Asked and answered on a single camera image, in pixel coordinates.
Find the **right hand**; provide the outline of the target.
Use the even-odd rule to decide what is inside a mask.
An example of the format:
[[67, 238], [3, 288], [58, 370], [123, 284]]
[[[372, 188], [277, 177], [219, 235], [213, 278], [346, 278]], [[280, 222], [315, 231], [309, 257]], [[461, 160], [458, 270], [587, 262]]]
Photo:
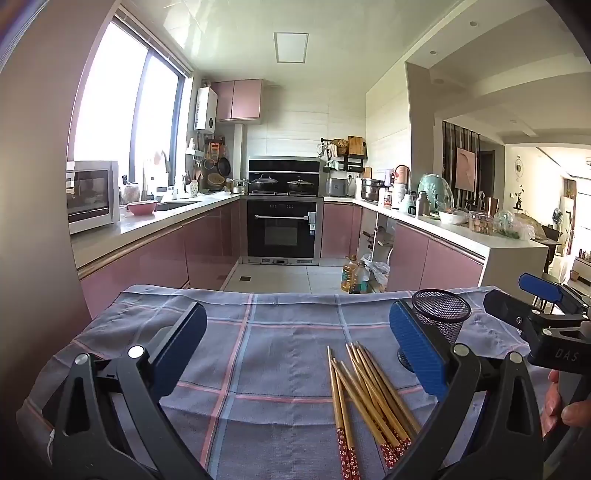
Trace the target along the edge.
[[548, 375], [550, 386], [541, 413], [541, 428], [544, 437], [555, 429], [559, 420], [564, 425], [575, 428], [586, 428], [591, 423], [591, 402], [585, 400], [566, 405], [558, 389], [559, 375], [560, 372], [557, 370], [551, 370]]

